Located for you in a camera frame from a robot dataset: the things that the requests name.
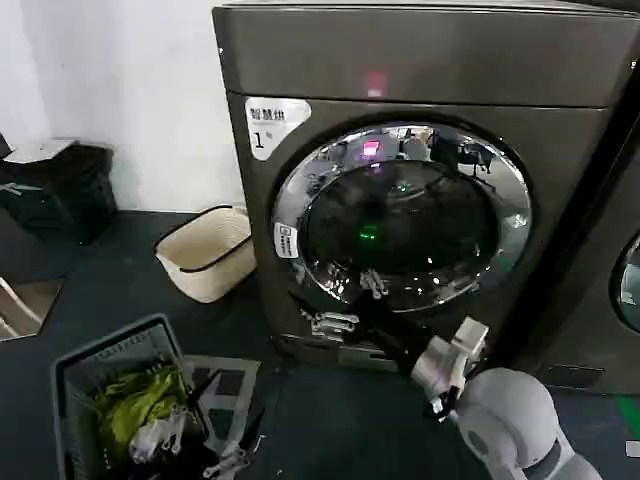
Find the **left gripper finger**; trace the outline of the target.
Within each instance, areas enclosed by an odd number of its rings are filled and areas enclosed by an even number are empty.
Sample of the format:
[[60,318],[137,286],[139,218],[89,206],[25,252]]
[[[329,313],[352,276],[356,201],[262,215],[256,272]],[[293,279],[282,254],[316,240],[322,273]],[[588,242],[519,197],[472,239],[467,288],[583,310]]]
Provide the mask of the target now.
[[162,400],[162,408],[153,407],[151,419],[133,435],[129,442],[129,458],[133,462],[152,462],[158,451],[177,456],[186,432],[203,432],[198,402],[220,373],[215,369],[194,387],[188,387],[180,380],[176,393],[167,398],[168,402]]
[[252,457],[258,452],[265,438],[260,431],[264,414],[265,408],[262,408],[249,423],[241,439],[214,465],[204,469],[202,479],[231,479],[251,463]]

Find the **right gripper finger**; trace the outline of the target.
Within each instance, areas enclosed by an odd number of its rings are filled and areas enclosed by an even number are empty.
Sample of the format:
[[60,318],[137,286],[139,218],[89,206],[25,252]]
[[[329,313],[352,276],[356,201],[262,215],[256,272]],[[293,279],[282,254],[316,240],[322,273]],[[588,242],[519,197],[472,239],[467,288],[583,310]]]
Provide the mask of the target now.
[[382,276],[375,269],[362,271],[359,276],[360,287],[367,292],[372,300],[387,301],[389,298],[388,287]]
[[339,312],[309,313],[304,309],[300,314],[310,324],[311,335],[324,340],[343,343],[352,335],[359,324],[357,315]]

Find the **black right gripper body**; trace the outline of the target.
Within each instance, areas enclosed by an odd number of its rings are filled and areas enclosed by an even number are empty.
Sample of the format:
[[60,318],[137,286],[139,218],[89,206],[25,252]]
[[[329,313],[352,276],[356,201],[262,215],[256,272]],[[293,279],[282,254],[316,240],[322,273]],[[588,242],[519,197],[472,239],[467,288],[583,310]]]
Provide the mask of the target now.
[[398,366],[401,373],[411,373],[433,338],[433,330],[421,327],[393,312],[382,299],[360,296],[355,301],[359,322],[356,335],[379,347]]

